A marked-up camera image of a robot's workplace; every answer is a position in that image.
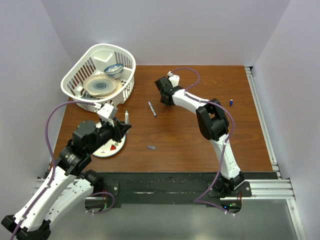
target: wooden table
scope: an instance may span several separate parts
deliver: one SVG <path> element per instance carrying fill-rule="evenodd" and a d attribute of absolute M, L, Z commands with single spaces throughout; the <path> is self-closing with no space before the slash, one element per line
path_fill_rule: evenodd
<path fill-rule="evenodd" d="M 124 104 L 118 105 L 116 117 L 124 121 L 129 112 L 132 128 L 123 149 L 109 158 L 92 156 L 86 170 L 97 172 L 215 172 L 219 162 L 212 145 L 202 137 L 197 118 L 179 106 L 160 103 L 154 81 L 180 66 L 137 66 L 133 92 Z M 217 98 L 232 114 L 235 132 L 230 139 L 238 165 L 243 172 L 272 171 L 262 129 L 248 79 L 243 66 L 191 66 L 199 72 L 201 82 L 190 90 L 204 99 Z M 179 85 L 186 88 L 197 76 L 180 70 Z M 154 117 L 149 105 L 153 105 Z M 55 156 L 66 146 L 79 122 L 98 122 L 96 113 L 68 105 L 58 136 Z"/>

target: white plate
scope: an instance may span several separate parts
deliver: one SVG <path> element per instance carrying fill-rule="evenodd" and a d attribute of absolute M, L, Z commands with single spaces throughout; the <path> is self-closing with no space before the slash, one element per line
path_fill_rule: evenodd
<path fill-rule="evenodd" d="M 91 96 L 105 96 L 117 89 L 117 81 L 106 74 L 92 75 L 84 80 L 83 88 Z"/>

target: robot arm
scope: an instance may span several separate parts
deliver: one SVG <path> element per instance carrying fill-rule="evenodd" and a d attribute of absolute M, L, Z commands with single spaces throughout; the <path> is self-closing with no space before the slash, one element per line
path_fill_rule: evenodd
<path fill-rule="evenodd" d="M 224 111 L 212 104 L 202 103 L 208 102 L 209 100 L 207 99 L 197 97 L 190 93 L 188 93 L 188 95 L 193 99 L 186 96 L 185 89 L 178 86 L 179 77 L 170 72 L 168 73 L 168 77 L 160 78 L 155 81 L 155 84 L 160 91 L 160 101 L 162 103 L 165 105 L 180 106 L 196 114 L 200 132 L 203 137 L 212 144 L 219 161 L 221 160 L 223 145 L 226 144 L 221 175 L 223 182 L 231 191 L 238 188 L 245 179 L 237 165 L 229 140 L 225 143 L 225 140 L 228 137 L 229 121 Z M 211 102 L 220 105 L 220 102 L 217 99 L 213 99 Z"/>
<path fill-rule="evenodd" d="M 97 104 L 96 107 L 99 109 L 97 114 L 100 117 L 101 127 L 96 127 L 92 121 L 80 123 L 73 132 L 72 139 L 55 161 L 55 175 L 50 186 L 48 182 L 53 174 L 52 170 L 29 202 L 14 216 L 8 215 L 2 220 L 1 224 L 10 232 L 13 232 L 17 224 L 23 220 L 16 234 L 18 240 L 48 239 L 54 224 L 68 210 L 91 195 L 94 188 L 101 183 L 101 178 L 96 172 L 88 171 L 69 191 L 60 196 L 91 162 L 92 153 L 110 139 L 121 142 L 124 134 L 131 127 L 115 118 L 116 107 L 110 104 L 105 104 L 103 107 Z M 28 206 L 45 188 L 47 188 L 46 191 L 23 219 Z"/>

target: plastic basket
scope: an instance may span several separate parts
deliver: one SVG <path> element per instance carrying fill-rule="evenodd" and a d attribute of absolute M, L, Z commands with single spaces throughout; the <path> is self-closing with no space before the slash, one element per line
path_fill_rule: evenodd
<path fill-rule="evenodd" d="M 123 64 L 123 76 L 118 79 L 119 89 L 113 94 L 103 99 L 85 99 L 89 97 L 83 89 L 84 80 L 92 75 L 103 74 L 106 67 L 113 64 Z M 130 96 L 135 80 L 136 61 L 134 56 L 127 50 L 101 43 L 94 45 L 86 51 L 80 60 L 71 68 L 61 81 L 62 91 L 71 97 L 74 101 L 87 103 L 109 103 L 117 106 L 123 104 Z M 77 103 L 81 108 L 90 112 L 96 112 L 96 108 L 85 103 Z"/>

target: small blue object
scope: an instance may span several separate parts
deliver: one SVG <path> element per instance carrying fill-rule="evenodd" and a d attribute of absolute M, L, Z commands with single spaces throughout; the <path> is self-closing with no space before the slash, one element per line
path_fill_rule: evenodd
<path fill-rule="evenodd" d="M 118 79 L 124 72 L 124 65 L 122 63 L 116 63 L 108 66 L 104 72 L 111 78 Z"/>

